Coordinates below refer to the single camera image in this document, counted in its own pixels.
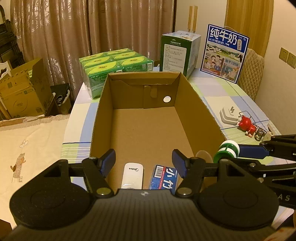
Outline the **stacked cardboard boxes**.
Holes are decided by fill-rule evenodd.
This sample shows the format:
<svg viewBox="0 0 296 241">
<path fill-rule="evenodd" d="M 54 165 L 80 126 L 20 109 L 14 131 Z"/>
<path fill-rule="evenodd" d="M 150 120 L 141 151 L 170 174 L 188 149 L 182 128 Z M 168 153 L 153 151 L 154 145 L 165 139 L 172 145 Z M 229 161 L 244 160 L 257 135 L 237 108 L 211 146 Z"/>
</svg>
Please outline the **stacked cardboard boxes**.
<svg viewBox="0 0 296 241">
<path fill-rule="evenodd" d="M 2 78 L 1 100 L 12 118 L 46 114 L 53 94 L 43 59 L 18 66 L 11 76 Z"/>
</svg>

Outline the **green tissue pack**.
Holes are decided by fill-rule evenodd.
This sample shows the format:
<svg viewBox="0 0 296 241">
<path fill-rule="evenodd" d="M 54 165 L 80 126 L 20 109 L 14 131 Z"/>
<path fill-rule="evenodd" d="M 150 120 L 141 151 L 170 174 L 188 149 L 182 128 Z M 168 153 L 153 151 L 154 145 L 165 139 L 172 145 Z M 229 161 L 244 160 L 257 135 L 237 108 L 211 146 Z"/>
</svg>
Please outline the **green tissue pack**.
<svg viewBox="0 0 296 241">
<path fill-rule="evenodd" d="M 154 61 L 128 48 L 79 58 L 83 82 L 92 99 L 101 96 L 107 75 L 122 72 L 152 71 Z"/>
</svg>

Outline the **black bag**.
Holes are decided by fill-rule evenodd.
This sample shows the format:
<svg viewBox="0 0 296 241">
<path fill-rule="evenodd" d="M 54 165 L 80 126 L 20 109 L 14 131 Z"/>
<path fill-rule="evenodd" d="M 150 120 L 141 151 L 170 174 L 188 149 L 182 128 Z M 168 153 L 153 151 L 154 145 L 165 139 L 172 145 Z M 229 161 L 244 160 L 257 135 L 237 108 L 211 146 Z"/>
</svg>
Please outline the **black bag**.
<svg viewBox="0 0 296 241">
<path fill-rule="evenodd" d="M 71 109 L 70 101 L 70 85 L 63 83 L 59 85 L 53 85 L 50 87 L 52 93 L 55 94 L 55 101 L 61 114 L 69 114 Z"/>
</svg>

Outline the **plaid tablecloth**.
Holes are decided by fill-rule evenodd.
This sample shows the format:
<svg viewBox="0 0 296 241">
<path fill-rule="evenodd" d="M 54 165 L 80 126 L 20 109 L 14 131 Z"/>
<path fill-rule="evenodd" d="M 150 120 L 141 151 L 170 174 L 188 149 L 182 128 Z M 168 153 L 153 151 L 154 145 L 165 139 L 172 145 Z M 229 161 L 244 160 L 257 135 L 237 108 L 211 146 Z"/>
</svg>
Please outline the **plaid tablecloth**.
<svg viewBox="0 0 296 241">
<path fill-rule="evenodd" d="M 219 112 L 224 106 L 234 105 L 240 111 L 247 110 L 257 125 L 272 123 L 238 85 L 198 70 L 187 80 L 214 116 L 225 140 L 233 140 L 238 144 L 255 144 L 255 139 L 247 137 L 238 127 L 222 123 Z M 87 87 L 81 86 L 65 131 L 61 155 L 63 159 L 79 163 L 91 156 L 92 134 L 99 100 L 100 98 L 92 99 Z"/>
</svg>

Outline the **white power adapter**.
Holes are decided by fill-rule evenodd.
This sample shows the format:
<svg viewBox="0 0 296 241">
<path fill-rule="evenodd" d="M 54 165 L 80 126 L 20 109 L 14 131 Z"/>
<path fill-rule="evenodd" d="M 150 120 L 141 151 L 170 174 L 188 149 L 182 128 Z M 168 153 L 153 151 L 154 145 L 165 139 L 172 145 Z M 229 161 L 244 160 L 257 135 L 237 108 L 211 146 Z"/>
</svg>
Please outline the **white power adapter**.
<svg viewBox="0 0 296 241">
<path fill-rule="evenodd" d="M 237 106 L 224 106 L 219 113 L 224 124 L 237 126 L 241 121 L 240 109 Z"/>
</svg>

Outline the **white Midea remote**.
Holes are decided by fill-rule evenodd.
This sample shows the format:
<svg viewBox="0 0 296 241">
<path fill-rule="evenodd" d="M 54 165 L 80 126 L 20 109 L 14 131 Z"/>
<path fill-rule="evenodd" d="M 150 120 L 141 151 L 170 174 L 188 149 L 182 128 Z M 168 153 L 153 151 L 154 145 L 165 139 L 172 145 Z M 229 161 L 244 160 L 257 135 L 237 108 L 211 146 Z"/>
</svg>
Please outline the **white Midea remote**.
<svg viewBox="0 0 296 241">
<path fill-rule="evenodd" d="M 121 189 L 142 189 L 144 167 L 140 163 L 126 163 Z"/>
</svg>

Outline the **green white spool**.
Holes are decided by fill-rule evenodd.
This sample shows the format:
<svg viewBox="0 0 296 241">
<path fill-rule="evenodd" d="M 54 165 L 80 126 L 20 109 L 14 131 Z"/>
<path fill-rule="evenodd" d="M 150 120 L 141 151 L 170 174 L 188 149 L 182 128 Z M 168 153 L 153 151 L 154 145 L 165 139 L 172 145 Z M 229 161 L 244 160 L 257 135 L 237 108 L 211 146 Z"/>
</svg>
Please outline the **green white spool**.
<svg viewBox="0 0 296 241">
<path fill-rule="evenodd" d="M 220 145 L 218 152 L 213 158 L 213 163 L 218 163 L 220 159 L 237 158 L 239 153 L 239 145 L 232 140 L 226 140 Z"/>
</svg>

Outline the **green white milk carton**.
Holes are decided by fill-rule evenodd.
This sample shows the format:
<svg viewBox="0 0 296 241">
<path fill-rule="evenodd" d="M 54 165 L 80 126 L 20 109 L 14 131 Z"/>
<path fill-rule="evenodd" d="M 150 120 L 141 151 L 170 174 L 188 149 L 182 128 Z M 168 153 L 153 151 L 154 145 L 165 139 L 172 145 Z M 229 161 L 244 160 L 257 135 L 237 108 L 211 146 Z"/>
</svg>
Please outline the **green white milk carton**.
<svg viewBox="0 0 296 241">
<path fill-rule="evenodd" d="M 163 34 L 159 70 L 180 72 L 189 78 L 196 68 L 201 36 L 196 33 L 177 31 Z"/>
</svg>

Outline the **blue milk carton box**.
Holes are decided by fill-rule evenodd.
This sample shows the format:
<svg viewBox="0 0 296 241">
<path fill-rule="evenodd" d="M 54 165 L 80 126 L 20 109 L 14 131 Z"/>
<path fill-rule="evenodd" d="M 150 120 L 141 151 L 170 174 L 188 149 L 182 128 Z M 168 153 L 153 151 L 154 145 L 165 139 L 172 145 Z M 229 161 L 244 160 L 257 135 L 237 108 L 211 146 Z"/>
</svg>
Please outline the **blue milk carton box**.
<svg viewBox="0 0 296 241">
<path fill-rule="evenodd" d="M 248 44 L 249 37 L 209 24 L 201 71 L 237 83 Z"/>
</svg>

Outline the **brown curtain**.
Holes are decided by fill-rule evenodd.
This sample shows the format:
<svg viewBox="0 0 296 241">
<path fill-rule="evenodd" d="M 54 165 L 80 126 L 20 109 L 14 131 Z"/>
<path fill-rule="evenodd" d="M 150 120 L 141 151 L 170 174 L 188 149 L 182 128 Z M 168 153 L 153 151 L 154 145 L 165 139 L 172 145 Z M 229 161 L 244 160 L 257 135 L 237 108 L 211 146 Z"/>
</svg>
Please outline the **brown curtain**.
<svg viewBox="0 0 296 241">
<path fill-rule="evenodd" d="M 130 48 L 158 61 L 174 10 L 174 1 L 11 1 L 11 23 L 24 59 L 42 58 L 49 83 L 68 83 L 75 99 L 79 58 Z"/>
</svg>

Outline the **open brown cardboard box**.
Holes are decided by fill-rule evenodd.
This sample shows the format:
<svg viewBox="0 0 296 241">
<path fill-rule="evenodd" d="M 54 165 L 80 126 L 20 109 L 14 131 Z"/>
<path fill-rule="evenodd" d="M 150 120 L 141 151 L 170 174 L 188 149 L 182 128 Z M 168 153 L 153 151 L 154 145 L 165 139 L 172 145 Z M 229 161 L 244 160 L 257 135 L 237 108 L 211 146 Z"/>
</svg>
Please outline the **open brown cardboard box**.
<svg viewBox="0 0 296 241">
<path fill-rule="evenodd" d="M 131 72 L 108 75 L 92 134 L 91 156 L 114 149 L 107 175 L 113 191 L 121 187 L 126 163 L 143 165 L 148 189 L 156 165 L 172 166 L 174 149 L 185 156 L 200 150 L 214 155 L 225 136 L 214 116 L 182 73 Z"/>
</svg>

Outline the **blue card box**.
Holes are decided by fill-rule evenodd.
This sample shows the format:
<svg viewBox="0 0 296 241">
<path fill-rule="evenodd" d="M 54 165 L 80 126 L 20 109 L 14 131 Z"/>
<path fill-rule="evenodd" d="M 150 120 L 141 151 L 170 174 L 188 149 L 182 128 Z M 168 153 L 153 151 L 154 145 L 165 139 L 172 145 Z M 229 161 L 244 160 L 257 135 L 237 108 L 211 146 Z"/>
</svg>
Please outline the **blue card box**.
<svg viewBox="0 0 296 241">
<path fill-rule="evenodd" d="M 178 180 L 176 168 L 156 165 L 152 173 L 149 190 L 170 190 L 174 195 Z"/>
</svg>

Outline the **red figurine toy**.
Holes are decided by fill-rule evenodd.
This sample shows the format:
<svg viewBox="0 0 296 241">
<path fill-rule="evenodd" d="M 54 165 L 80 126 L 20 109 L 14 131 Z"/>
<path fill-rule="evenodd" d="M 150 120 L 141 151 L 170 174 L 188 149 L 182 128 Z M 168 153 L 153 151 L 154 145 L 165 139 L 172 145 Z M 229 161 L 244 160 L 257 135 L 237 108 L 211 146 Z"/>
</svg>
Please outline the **red figurine toy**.
<svg viewBox="0 0 296 241">
<path fill-rule="evenodd" d="M 238 126 L 245 132 L 245 134 L 249 137 L 253 137 L 256 132 L 255 125 L 251 122 L 251 119 L 242 115 L 241 120 L 238 123 Z"/>
</svg>

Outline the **quilted beige chair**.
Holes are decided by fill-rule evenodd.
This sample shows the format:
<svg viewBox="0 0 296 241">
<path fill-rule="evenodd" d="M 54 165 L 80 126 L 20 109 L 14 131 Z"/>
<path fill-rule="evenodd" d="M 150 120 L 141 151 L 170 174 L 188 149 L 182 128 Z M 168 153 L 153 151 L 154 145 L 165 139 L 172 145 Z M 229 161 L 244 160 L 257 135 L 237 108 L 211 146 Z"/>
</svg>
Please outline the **quilted beige chair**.
<svg viewBox="0 0 296 241">
<path fill-rule="evenodd" d="M 248 48 L 237 84 L 253 101 L 258 93 L 263 70 L 264 58 Z"/>
</svg>

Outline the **cream cartoon bedsheet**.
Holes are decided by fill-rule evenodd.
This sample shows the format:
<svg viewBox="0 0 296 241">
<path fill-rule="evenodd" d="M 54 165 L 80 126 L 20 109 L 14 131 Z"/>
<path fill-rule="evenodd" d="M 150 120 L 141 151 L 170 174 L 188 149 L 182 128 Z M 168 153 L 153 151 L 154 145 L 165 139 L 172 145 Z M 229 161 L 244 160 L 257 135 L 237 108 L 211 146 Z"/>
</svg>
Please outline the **cream cartoon bedsheet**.
<svg viewBox="0 0 296 241">
<path fill-rule="evenodd" d="M 10 198 L 60 159 L 68 121 L 68 115 L 56 115 L 1 127 L 1 219 L 12 227 Z"/>
</svg>

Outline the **wall socket plate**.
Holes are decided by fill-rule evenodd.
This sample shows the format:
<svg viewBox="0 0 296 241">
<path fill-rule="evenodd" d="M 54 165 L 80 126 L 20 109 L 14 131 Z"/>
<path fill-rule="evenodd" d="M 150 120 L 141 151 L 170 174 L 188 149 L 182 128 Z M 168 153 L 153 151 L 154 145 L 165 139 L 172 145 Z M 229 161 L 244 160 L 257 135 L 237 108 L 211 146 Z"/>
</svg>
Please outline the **wall socket plate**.
<svg viewBox="0 0 296 241">
<path fill-rule="evenodd" d="M 290 53 L 289 51 L 287 51 L 286 49 L 281 47 L 280 53 L 279 53 L 279 58 L 280 58 L 280 60 L 284 61 L 289 66 L 291 66 L 292 68 L 295 69 L 295 67 L 296 67 L 296 56 L 294 54 Z"/>
</svg>

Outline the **black folding cart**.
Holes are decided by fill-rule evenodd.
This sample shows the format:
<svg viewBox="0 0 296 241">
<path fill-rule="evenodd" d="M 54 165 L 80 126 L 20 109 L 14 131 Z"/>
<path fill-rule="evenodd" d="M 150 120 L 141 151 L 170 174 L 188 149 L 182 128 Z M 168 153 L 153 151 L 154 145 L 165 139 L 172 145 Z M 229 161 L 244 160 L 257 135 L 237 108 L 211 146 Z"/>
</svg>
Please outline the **black folding cart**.
<svg viewBox="0 0 296 241">
<path fill-rule="evenodd" d="M 13 33 L 10 20 L 6 19 L 4 8 L 1 6 L 1 34 L 0 34 L 1 63 L 9 61 L 12 68 L 25 64 L 22 52 Z"/>
</svg>

